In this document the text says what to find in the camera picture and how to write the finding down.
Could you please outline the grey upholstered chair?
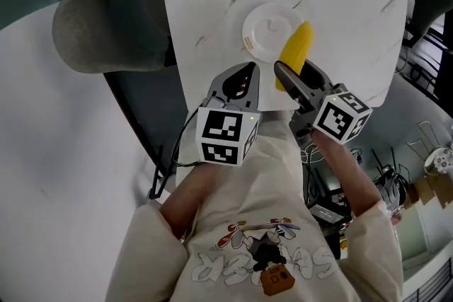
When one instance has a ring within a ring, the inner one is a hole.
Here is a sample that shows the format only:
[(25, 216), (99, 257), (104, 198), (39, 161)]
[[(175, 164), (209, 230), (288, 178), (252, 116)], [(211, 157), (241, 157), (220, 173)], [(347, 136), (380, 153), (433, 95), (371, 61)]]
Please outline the grey upholstered chair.
[(66, 65), (85, 74), (176, 64), (164, 0), (61, 0), (52, 40)]

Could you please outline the person's right forearm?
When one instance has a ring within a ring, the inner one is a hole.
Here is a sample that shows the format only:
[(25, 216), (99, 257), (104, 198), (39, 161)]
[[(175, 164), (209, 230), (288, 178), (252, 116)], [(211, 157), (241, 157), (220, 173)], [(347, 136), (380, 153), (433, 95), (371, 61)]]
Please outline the person's right forearm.
[(382, 201), (377, 187), (344, 145), (317, 129), (311, 132), (311, 138), (338, 179), (355, 216), (364, 214)]

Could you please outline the white game controller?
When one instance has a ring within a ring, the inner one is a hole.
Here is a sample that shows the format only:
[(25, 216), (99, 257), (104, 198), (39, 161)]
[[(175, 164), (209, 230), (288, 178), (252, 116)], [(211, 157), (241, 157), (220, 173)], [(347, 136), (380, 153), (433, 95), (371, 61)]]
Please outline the white game controller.
[(425, 172), (453, 175), (453, 150), (448, 147), (435, 149), (424, 162)]

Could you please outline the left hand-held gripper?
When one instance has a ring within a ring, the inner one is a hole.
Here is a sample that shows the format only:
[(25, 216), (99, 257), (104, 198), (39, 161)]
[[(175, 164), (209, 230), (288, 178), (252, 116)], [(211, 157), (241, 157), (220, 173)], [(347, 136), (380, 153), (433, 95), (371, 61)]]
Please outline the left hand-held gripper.
[[(210, 95), (233, 98), (244, 106), (257, 106), (260, 68), (254, 62), (237, 64), (216, 76)], [(197, 109), (195, 143), (204, 163), (240, 166), (258, 135), (262, 114), (244, 111), (218, 97), (209, 97)]]

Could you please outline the cream printed sweatshirt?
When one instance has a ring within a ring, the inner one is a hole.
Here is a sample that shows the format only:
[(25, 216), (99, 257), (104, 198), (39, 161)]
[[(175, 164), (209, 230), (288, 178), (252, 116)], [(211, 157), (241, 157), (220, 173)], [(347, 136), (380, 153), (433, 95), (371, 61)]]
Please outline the cream printed sweatshirt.
[(286, 112), (267, 112), (243, 165), (222, 167), (177, 239), (150, 204), (133, 214), (105, 302), (401, 302), (403, 268), (384, 201), (346, 228), (337, 260), (303, 199)]

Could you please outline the large plain white table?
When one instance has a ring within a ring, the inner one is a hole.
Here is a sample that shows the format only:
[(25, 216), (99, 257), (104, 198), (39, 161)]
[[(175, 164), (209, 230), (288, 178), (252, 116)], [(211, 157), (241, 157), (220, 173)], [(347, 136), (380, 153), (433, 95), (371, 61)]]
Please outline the large plain white table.
[(0, 31), (0, 299), (103, 302), (155, 167), (105, 79), (58, 58), (51, 22)]

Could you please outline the person's left forearm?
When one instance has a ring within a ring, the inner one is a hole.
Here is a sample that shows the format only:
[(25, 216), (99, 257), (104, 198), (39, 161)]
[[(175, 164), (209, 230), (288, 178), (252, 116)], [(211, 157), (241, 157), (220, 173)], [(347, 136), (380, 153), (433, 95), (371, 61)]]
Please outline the person's left forearm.
[(212, 163), (195, 166), (161, 205), (159, 212), (177, 239), (183, 237), (199, 206), (212, 194), (221, 169)]

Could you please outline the yellow corn cob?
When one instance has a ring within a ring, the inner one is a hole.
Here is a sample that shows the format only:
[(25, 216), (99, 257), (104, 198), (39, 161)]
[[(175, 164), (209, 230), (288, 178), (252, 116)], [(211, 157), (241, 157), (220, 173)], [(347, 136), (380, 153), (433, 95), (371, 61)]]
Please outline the yellow corn cob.
[(279, 61), (286, 64), (297, 75), (300, 75), (302, 67), (309, 55), (314, 37), (314, 30), (309, 21), (304, 21), (289, 37)]

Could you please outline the black box device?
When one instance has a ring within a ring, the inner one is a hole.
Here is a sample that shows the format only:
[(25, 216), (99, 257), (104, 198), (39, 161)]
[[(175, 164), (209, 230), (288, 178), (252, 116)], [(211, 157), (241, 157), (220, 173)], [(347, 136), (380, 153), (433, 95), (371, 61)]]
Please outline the black box device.
[(348, 208), (334, 202), (311, 204), (308, 206), (308, 210), (317, 220), (331, 226), (339, 226), (352, 219)]

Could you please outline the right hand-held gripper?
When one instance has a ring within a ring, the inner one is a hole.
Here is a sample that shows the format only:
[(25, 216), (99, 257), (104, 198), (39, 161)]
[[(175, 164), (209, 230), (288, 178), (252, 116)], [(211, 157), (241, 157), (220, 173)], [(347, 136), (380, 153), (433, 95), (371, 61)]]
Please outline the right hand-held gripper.
[[(354, 139), (367, 123), (372, 108), (344, 84), (333, 86), (329, 77), (308, 59), (302, 67), (302, 80), (287, 64), (276, 61), (274, 72), (284, 91), (300, 105), (289, 122), (298, 144), (305, 144), (317, 129), (339, 144)], [(310, 89), (320, 89), (309, 100)]]

